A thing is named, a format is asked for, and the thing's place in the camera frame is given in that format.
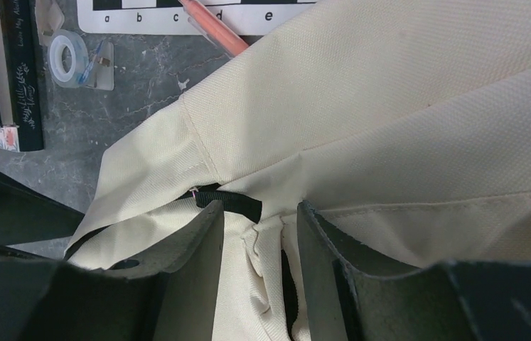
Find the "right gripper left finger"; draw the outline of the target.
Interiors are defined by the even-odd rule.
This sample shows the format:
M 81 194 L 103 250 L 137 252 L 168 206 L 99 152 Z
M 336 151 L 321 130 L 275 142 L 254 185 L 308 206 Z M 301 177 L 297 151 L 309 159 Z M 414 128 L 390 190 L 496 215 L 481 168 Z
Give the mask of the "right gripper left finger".
M 209 340 L 223 227 L 214 201 L 107 270 L 0 246 L 0 340 Z

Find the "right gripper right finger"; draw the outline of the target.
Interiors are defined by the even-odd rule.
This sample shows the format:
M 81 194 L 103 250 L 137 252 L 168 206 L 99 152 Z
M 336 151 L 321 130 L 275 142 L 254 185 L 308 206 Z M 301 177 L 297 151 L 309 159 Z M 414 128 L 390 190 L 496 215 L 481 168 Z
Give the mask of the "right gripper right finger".
M 297 234 L 313 340 L 531 340 L 531 261 L 418 269 L 340 231 L 307 201 Z

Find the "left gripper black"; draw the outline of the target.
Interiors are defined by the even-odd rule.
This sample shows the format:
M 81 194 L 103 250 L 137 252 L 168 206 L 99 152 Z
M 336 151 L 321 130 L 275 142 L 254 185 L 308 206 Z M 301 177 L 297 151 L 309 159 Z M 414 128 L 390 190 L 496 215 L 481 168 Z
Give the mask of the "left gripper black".
M 62 251 L 83 214 L 41 195 L 0 171 L 0 252 Z

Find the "cream canvas backpack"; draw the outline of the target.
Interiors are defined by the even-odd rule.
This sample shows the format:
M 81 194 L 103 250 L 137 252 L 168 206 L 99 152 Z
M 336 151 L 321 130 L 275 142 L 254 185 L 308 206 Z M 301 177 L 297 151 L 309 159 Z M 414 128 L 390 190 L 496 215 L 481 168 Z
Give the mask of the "cream canvas backpack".
M 70 263 L 171 236 L 209 185 L 225 214 L 213 340 L 310 340 L 308 200 L 418 268 L 531 259 L 531 1 L 320 1 L 107 149 Z

